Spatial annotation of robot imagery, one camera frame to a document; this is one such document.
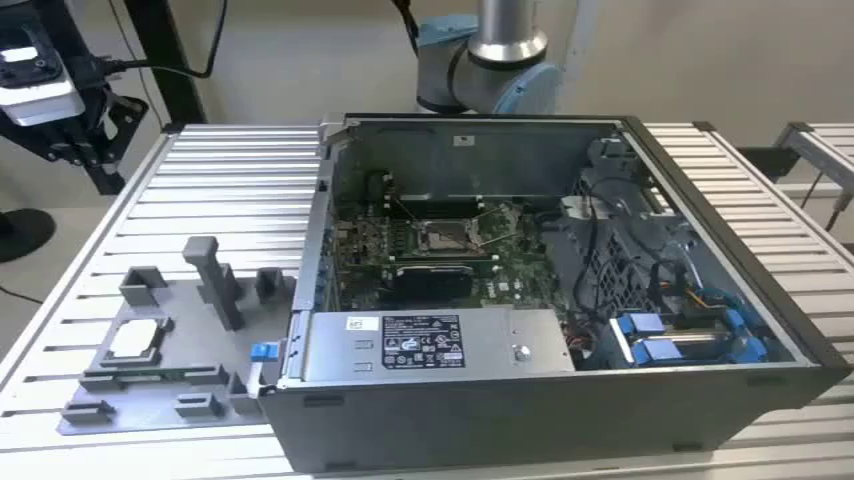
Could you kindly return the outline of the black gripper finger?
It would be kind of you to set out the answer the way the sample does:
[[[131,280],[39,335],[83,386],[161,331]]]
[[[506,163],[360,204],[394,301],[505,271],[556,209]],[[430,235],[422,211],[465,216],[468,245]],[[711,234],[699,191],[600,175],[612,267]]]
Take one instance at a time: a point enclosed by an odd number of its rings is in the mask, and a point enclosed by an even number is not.
[[[125,185],[118,164],[147,113],[147,104],[115,94],[85,94],[85,111],[62,121],[70,153],[99,195],[117,195]]]
[[[55,162],[59,159],[51,141],[37,127],[22,127],[7,118],[2,118],[0,121],[0,132],[2,138],[47,162]]]

